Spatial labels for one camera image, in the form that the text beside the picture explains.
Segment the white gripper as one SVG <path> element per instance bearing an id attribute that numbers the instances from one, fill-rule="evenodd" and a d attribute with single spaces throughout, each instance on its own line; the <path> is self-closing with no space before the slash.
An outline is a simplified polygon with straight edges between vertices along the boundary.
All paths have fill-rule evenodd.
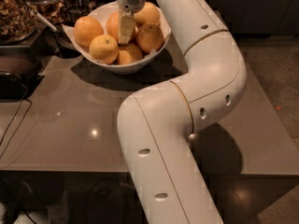
<path id="1" fill-rule="evenodd" d="M 147 0 L 116 0 L 120 9 L 125 11 L 119 16 L 118 41 L 121 45 L 130 42 L 135 31 L 134 13 L 140 11 Z"/>

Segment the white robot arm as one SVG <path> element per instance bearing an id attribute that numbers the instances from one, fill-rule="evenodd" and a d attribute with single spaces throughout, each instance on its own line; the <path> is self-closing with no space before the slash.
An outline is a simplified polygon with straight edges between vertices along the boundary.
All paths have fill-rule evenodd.
<path id="1" fill-rule="evenodd" d="M 242 54 L 205 0 L 156 0 L 188 71 L 130 95 L 118 135 L 149 224 L 223 224 L 188 144 L 238 104 Z"/>

